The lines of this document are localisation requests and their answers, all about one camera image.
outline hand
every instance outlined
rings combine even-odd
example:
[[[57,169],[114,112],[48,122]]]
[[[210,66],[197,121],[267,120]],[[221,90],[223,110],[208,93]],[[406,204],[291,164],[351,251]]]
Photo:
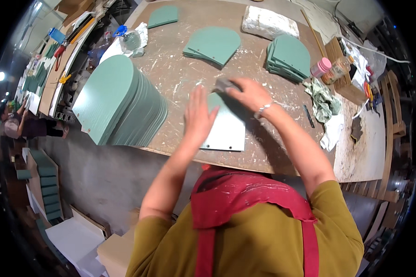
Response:
[[[184,140],[194,143],[198,148],[206,140],[216,119],[219,107],[208,112],[207,90],[199,85],[189,95],[185,109]]]
[[[25,110],[24,112],[23,112],[23,119],[27,119],[29,117],[29,110]]]
[[[28,100],[28,97],[26,97],[24,100],[23,100],[23,103],[22,103],[22,107],[24,108],[25,106],[26,106],[26,101]]]
[[[264,105],[271,103],[271,96],[258,82],[249,78],[230,78],[229,80],[238,84],[243,92],[233,88],[227,88],[227,93],[241,102],[245,107],[249,108],[252,112],[255,113]]]

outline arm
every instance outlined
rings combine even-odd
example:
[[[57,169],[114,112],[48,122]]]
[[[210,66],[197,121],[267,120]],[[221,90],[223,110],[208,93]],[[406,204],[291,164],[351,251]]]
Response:
[[[251,111],[257,112],[264,105],[271,103],[271,96],[259,83],[247,78],[231,80],[237,83],[244,92],[229,89],[228,94]],[[282,107],[272,104],[261,115],[276,127],[282,137],[288,155],[299,171],[309,197],[321,183],[336,180],[333,168],[321,148]]]
[[[26,106],[26,101],[27,100],[28,100],[28,98],[25,98],[25,100],[23,100],[22,106],[17,110],[17,114],[19,116],[22,116],[23,115],[23,112],[25,111],[25,106]]]
[[[191,92],[185,111],[185,135],[146,192],[139,220],[147,216],[171,219],[186,169],[207,138],[218,110],[215,108],[211,113],[208,112],[207,91],[203,86],[197,86]]]
[[[17,128],[17,135],[18,136],[22,136],[23,126],[25,125],[25,121],[28,118],[28,116],[29,116],[28,111],[25,110],[23,112],[22,121],[20,122],[20,125],[18,125],[18,128]]]

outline wooden table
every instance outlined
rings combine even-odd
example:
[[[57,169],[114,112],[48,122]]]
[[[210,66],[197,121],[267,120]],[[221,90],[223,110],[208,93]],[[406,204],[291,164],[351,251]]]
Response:
[[[270,74],[264,69],[266,47],[269,40],[242,32],[241,22],[246,5],[224,1],[176,0],[149,3],[133,24],[148,22],[150,14],[164,5],[179,8],[179,21],[148,30],[148,45],[145,55],[133,58],[134,64],[168,100],[168,117],[152,142],[141,149],[171,155],[182,139],[184,131],[184,109],[189,92],[198,84],[214,89],[218,77],[245,76],[260,82],[272,97],[283,103],[286,111],[319,143],[324,128],[316,122],[313,129],[302,105],[312,113],[312,101],[302,85],[293,84],[281,76]],[[236,31],[241,46],[223,69],[204,60],[183,57],[182,50],[190,35],[206,26],[223,26]],[[307,47],[311,64],[321,58],[321,53],[310,28],[298,23],[300,41]],[[245,151],[228,152],[200,150],[195,160],[230,168],[277,174],[298,174],[290,162],[285,146],[275,128],[265,119],[247,122]],[[334,150],[325,151],[334,164]]]

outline woman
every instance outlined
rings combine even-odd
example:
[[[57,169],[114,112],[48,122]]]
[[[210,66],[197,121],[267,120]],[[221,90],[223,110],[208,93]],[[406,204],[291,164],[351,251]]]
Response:
[[[25,136],[28,139],[36,136],[61,136],[65,138],[69,127],[62,127],[60,121],[38,118],[29,110],[25,109],[27,98],[23,100],[22,106],[14,113],[9,112],[7,102],[0,104],[0,121],[6,136],[18,139]]]
[[[261,174],[210,169],[172,225],[186,169],[217,113],[208,112],[207,92],[198,86],[185,135],[143,199],[126,276],[354,276],[364,246],[330,162],[259,83],[231,80],[243,92],[228,94],[278,130],[309,203]]]

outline bracelet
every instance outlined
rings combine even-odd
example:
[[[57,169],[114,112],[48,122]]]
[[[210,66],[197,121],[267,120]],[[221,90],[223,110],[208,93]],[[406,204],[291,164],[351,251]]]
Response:
[[[257,112],[255,112],[254,113],[254,118],[255,119],[260,119],[261,117],[262,117],[262,112],[265,110],[265,109],[267,109],[267,108],[269,108],[270,106],[271,106],[271,104],[273,104],[273,103],[276,103],[276,104],[278,104],[278,105],[281,105],[282,106],[282,103],[280,103],[280,102],[278,102],[278,101],[276,101],[276,100],[272,100],[269,104],[266,104],[266,105],[264,105],[263,107],[261,107]]]

